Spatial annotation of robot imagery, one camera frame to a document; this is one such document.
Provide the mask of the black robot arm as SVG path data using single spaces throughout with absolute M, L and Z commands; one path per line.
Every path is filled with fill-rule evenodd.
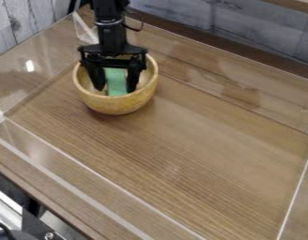
M 110 82 L 107 68 L 126 69 L 127 92 L 139 84 L 141 73 L 147 69 L 149 50 L 130 43 L 127 30 L 139 32 L 126 24 L 130 0 L 92 0 L 94 23 L 98 29 L 98 43 L 80 46 L 80 63 L 88 71 L 92 86 L 102 91 Z

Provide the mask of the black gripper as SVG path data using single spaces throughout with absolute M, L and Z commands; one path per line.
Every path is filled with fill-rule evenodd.
M 130 93 L 135 91 L 141 72 L 147 68 L 147 49 L 127 43 L 117 52 L 107 52 L 99 44 L 80 46 L 78 51 L 96 90 L 106 87 L 105 68 L 127 68 L 127 90 Z

